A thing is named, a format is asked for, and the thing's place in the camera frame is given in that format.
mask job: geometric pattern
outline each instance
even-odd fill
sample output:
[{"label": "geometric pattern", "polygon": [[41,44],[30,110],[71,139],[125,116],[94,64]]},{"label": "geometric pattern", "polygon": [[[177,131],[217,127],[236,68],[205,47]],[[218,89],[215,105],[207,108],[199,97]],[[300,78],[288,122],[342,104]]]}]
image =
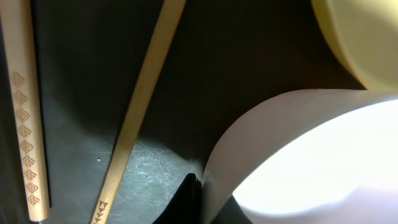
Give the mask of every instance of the geometric pattern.
[{"label": "geometric pattern", "polygon": [[28,153],[30,150],[33,149],[33,145],[29,144],[27,141],[23,141],[19,147],[21,148],[22,151]]},{"label": "geometric pattern", "polygon": [[25,174],[26,179],[28,179],[30,181],[32,181],[36,177],[36,174],[34,172],[32,172],[30,169],[25,171],[24,174]]},{"label": "geometric pattern", "polygon": [[22,77],[19,73],[14,72],[11,75],[11,82],[14,84],[14,86],[20,87],[22,84],[24,84],[25,78]]},{"label": "geometric pattern", "polygon": [[32,183],[27,184],[26,188],[31,194],[34,193],[37,189],[39,189],[38,186],[36,186],[36,185],[34,185]]},{"label": "geometric pattern", "polygon": [[37,204],[37,203],[40,201],[40,199],[38,199],[37,197],[31,195],[31,196],[28,198],[28,201],[29,201],[32,205],[35,205],[35,204]]},{"label": "geometric pattern", "polygon": [[17,111],[15,111],[15,114],[20,122],[24,122],[29,118],[29,113],[24,111],[23,109],[19,108]]},{"label": "geometric pattern", "polygon": [[27,97],[21,93],[19,90],[17,90],[14,93],[14,100],[19,103],[20,105],[23,105],[27,101]]},{"label": "geometric pattern", "polygon": [[100,217],[102,216],[102,215],[104,215],[102,212],[105,210],[105,207],[108,205],[108,203],[106,203],[106,202],[103,202],[103,201],[99,201],[99,206],[98,206],[98,210],[99,210],[99,212],[97,212],[96,214],[97,214],[97,217],[94,217],[94,220],[95,221],[93,221],[93,224],[99,224],[99,221],[101,221],[101,219],[100,219]]},{"label": "geometric pattern", "polygon": [[32,133],[32,131],[31,131],[29,128],[27,128],[25,125],[21,125],[21,126],[18,128],[18,133],[19,133],[22,137],[26,138],[27,136],[29,136],[29,135]]},{"label": "geometric pattern", "polygon": [[25,164],[25,166],[30,167],[35,163],[34,159],[30,158],[29,156],[25,156],[22,158],[22,162]]}]

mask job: scratched surface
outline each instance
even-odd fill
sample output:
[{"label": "scratched surface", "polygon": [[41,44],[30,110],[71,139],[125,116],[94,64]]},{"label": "scratched surface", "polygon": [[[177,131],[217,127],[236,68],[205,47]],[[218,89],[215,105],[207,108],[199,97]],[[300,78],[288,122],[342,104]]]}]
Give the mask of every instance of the scratched surface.
[{"label": "scratched surface", "polygon": [[[43,223],[87,224],[162,1],[33,3],[52,202]],[[188,0],[108,223],[155,220],[185,174],[201,176],[217,140],[260,102],[304,88],[362,88],[330,52],[310,1],[289,4]],[[0,218],[20,224],[8,109],[0,110]]]}]

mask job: black object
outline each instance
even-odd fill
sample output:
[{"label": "black object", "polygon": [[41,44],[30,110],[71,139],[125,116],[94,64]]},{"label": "black object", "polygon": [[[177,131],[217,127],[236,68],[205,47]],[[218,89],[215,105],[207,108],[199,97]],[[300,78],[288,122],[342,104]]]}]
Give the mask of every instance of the black object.
[{"label": "black object", "polygon": [[177,192],[154,224],[196,224],[200,219],[201,183],[195,174],[188,174]]}]

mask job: wooden stick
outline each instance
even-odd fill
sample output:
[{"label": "wooden stick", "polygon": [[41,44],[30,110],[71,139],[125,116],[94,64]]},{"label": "wooden stick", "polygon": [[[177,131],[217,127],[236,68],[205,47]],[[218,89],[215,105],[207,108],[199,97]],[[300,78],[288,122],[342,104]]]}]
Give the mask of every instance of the wooden stick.
[{"label": "wooden stick", "polygon": [[35,47],[28,0],[2,0],[0,15],[29,217],[49,215]]},{"label": "wooden stick", "polygon": [[106,223],[184,5],[185,0],[165,0],[163,3],[91,219],[92,224]]}]

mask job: engraved pattern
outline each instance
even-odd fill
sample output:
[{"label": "engraved pattern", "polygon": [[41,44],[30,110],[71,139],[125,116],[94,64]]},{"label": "engraved pattern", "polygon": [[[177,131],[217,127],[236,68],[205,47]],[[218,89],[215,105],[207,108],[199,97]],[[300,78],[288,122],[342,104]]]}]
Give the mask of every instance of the engraved pattern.
[{"label": "engraved pattern", "polygon": [[14,93],[14,100],[18,104],[23,105],[27,101],[27,97],[23,93],[21,93],[19,90],[17,90]]},{"label": "engraved pattern", "polygon": [[20,122],[24,122],[29,118],[29,113],[22,108],[19,108],[17,111],[15,111],[15,115]]},{"label": "engraved pattern", "polygon": [[98,205],[98,210],[99,210],[99,212],[97,212],[96,214],[97,214],[97,217],[94,217],[94,221],[93,221],[93,224],[99,224],[100,223],[100,221],[101,221],[101,219],[100,219],[100,217],[102,216],[102,215],[104,215],[102,212],[105,210],[105,207],[108,205],[108,203],[106,203],[106,202],[103,202],[103,201],[99,201],[99,205]]},{"label": "engraved pattern", "polygon": [[35,174],[34,172],[32,172],[30,169],[28,169],[27,171],[25,171],[25,177],[26,177],[26,179],[28,179],[28,180],[30,180],[30,181],[32,181],[36,176],[37,176],[37,174]]},{"label": "engraved pattern", "polygon": [[22,158],[22,162],[25,164],[25,166],[30,167],[35,163],[34,159],[30,158],[29,156],[24,156]]},{"label": "engraved pattern", "polygon": [[36,205],[36,204],[40,201],[40,199],[38,199],[37,197],[31,195],[31,196],[29,196],[28,201],[29,201],[32,205]]},{"label": "engraved pattern", "polygon": [[34,184],[32,184],[32,183],[29,183],[29,184],[26,185],[26,189],[32,194],[32,193],[34,193],[37,189],[39,189],[39,187],[36,186],[36,185],[34,185]]},{"label": "engraved pattern", "polygon": [[22,77],[18,72],[14,72],[11,75],[11,82],[16,86],[17,88],[20,87],[22,84],[25,82],[25,78]]},{"label": "engraved pattern", "polygon": [[23,141],[20,145],[19,145],[20,149],[26,153],[30,152],[30,150],[33,149],[33,145],[29,144],[29,142],[27,141]]},{"label": "engraved pattern", "polygon": [[32,133],[32,131],[31,131],[29,128],[27,128],[25,125],[21,125],[21,126],[18,128],[18,133],[19,133],[22,137],[26,138],[27,136],[29,136],[29,135]]}]

